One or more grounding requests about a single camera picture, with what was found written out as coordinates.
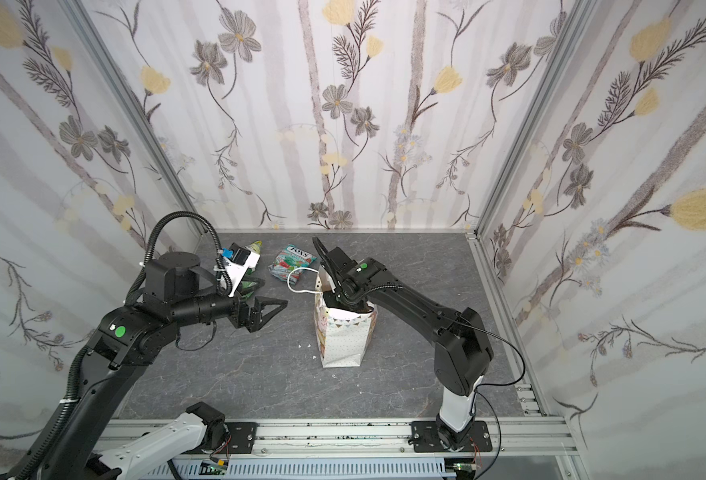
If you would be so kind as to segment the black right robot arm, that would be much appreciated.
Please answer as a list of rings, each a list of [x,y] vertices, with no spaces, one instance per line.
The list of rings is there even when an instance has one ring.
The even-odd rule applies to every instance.
[[[327,249],[318,237],[313,245],[332,281],[324,300],[356,313],[369,305],[382,307],[432,345],[433,370],[444,387],[437,434],[444,447],[459,450],[475,421],[475,388],[494,358],[480,315],[471,308],[458,311],[431,300],[374,258],[358,262],[338,247]]]

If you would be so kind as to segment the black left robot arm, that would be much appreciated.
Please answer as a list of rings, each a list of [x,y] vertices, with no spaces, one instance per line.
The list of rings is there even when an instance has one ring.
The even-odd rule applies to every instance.
[[[71,364],[65,393],[46,426],[7,479],[137,479],[161,462],[203,448],[222,451],[231,439],[225,418],[198,402],[177,420],[123,448],[94,448],[131,387],[182,328],[216,326],[221,318],[235,328],[262,329],[288,305],[282,299],[244,300],[222,257],[205,269],[189,252],[156,257],[164,227],[188,218],[219,238],[203,216],[176,211],[151,231],[140,272],[122,306],[107,313]]]

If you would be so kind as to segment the green corn chips bag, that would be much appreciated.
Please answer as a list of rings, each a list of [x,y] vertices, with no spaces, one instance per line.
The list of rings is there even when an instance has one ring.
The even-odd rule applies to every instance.
[[[265,281],[261,278],[254,276],[245,276],[240,281],[237,291],[243,296],[248,296],[258,291],[264,285]]]

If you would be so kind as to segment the green yellow Fox's candy bag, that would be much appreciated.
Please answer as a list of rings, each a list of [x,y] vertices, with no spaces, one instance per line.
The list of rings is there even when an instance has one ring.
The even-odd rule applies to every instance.
[[[260,240],[254,241],[251,244],[247,246],[247,249],[250,250],[251,252],[254,252],[257,255],[262,254],[262,246],[263,242]]]

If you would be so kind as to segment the teal Fox's candy bag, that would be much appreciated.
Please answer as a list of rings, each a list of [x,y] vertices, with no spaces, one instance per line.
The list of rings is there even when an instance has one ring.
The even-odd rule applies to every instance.
[[[276,279],[294,286],[303,268],[309,268],[315,260],[316,256],[312,253],[289,244],[277,254],[268,271]]]

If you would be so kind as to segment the patterned white paper bag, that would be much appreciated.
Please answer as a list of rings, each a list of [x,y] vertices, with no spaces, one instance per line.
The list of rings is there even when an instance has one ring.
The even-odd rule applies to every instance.
[[[316,274],[312,289],[295,288],[303,271]],[[338,288],[323,267],[295,268],[286,283],[292,293],[314,297],[313,324],[322,367],[360,367],[376,326],[377,307],[370,302],[363,307],[343,305],[336,299]]]

